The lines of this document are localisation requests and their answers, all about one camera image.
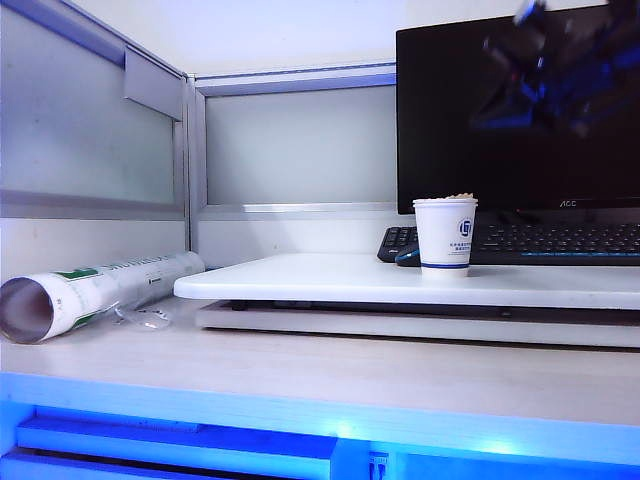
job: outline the cup logo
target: cup logo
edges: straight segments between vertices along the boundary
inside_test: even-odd
[[[465,218],[463,221],[460,222],[460,225],[458,225],[458,230],[460,230],[460,235],[462,235],[465,238],[468,237],[469,235],[471,235],[472,227],[473,227],[473,222],[471,221],[471,219]]]

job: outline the computer monitor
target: computer monitor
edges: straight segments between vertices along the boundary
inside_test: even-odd
[[[552,15],[588,30],[608,12]],[[471,126],[504,75],[483,51],[485,38],[517,41],[518,33],[512,17],[397,32],[399,213],[413,213],[416,198],[462,192],[473,192],[485,211],[640,206],[640,102],[586,138],[569,129]]]

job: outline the metal partition frame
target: metal partition frame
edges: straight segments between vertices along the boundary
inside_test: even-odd
[[[196,210],[197,220],[380,218],[395,215],[394,202],[209,205],[205,129],[207,97],[395,85],[395,62],[348,64],[239,75],[196,76],[193,83],[195,94],[192,99],[192,111],[195,128],[189,129],[189,143],[194,148],[191,152],[190,188],[193,191],[192,208]]]
[[[133,47],[150,61],[183,78],[183,113],[186,109],[186,74],[118,33],[69,0],[0,0],[7,8],[29,18],[81,47],[125,67],[125,51]],[[185,171],[186,122],[173,122],[173,203],[138,202],[84,196],[0,190],[2,216],[9,218],[73,218],[114,220],[185,220],[187,172]]]

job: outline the paper cup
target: paper cup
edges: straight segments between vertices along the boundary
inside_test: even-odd
[[[475,198],[414,200],[423,275],[467,275],[477,204]]]

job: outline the keyboard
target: keyboard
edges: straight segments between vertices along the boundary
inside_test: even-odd
[[[409,245],[418,241],[417,227],[391,227],[387,228],[384,234],[380,248],[378,249],[378,258],[383,262],[395,262],[398,252]]]
[[[416,227],[391,227],[378,258],[417,241]],[[481,265],[639,265],[640,224],[476,225],[471,263]]]

